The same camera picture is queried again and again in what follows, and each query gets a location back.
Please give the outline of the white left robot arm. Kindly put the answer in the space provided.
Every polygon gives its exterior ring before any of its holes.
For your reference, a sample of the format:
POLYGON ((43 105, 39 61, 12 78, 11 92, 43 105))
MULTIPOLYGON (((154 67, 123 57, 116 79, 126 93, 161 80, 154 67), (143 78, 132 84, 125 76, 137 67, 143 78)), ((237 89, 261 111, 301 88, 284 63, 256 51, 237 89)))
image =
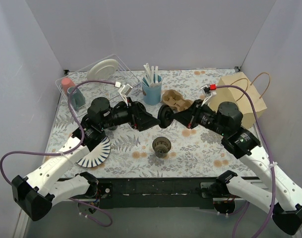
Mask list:
POLYGON ((99 182, 92 174, 82 172, 72 179, 59 179, 74 164, 95 167, 103 163, 111 150, 105 129, 126 123, 145 131, 159 125, 160 120, 131 99, 114 107, 107 98, 94 99, 79 128, 55 155, 25 177, 16 176, 12 180, 14 201, 29 218, 38 221, 61 201, 78 195, 95 197, 99 182))

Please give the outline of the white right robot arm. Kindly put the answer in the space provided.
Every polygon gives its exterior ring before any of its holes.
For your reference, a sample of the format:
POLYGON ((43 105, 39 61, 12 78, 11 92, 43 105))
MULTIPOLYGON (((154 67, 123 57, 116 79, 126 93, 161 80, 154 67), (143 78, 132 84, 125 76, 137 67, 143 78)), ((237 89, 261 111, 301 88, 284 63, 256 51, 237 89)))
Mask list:
POLYGON ((198 125, 222 136, 224 148, 249 167, 267 186, 263 190, 239 178, 234 172, 219 176, 217 193, 222 197, 231 194, 254 204, 264 212, 271 212, 274 223, 285 233, 295 235, 302 227, 302 188, 275 163, 261 142, 242 127, 242 113, 232 102, 222 102, 217 111, 211 110, 201 100, 196 100, 187 110, 175 113, 173 119, 187 128, 198 125))

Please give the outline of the black plastic cup lid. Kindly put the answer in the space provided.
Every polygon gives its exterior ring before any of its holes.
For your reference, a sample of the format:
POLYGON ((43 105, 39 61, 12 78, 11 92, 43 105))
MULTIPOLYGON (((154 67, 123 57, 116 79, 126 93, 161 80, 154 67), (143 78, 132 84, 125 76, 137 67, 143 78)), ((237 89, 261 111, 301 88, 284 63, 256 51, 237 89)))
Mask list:
POLYGON ((171 125, 173 122, 172 115, 174 111, 168 105, 162 105, 158 111, 158 120, 160 121, 159 127, 164 129, 171 125))

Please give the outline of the dark paper coffee cup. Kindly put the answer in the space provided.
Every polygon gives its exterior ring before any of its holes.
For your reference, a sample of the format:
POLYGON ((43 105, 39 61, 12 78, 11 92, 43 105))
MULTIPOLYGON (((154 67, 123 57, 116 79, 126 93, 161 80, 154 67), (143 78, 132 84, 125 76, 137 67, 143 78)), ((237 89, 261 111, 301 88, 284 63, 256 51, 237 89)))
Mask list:
POLYGON ((166 137, 157 137, 156 139, 154 139, 154 141, 152 142, 152 148, 155 152, 155 155, 158 158, 164 158, 167 156, 167 154, 169 153, 169 151, 171 150, 171 142, 168 138, 166 137))

